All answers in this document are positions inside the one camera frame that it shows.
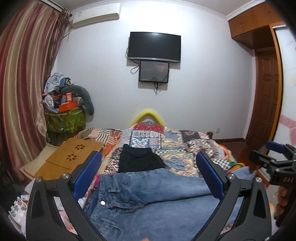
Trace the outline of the person's right hand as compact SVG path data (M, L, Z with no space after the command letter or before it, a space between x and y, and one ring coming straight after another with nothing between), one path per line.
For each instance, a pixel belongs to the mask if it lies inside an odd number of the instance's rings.
M280 217L285 216L285 213L290 212L291 204L290 196L293 192L292 187L280 186L277 193L277 204L275 206L274 219L278 220Z

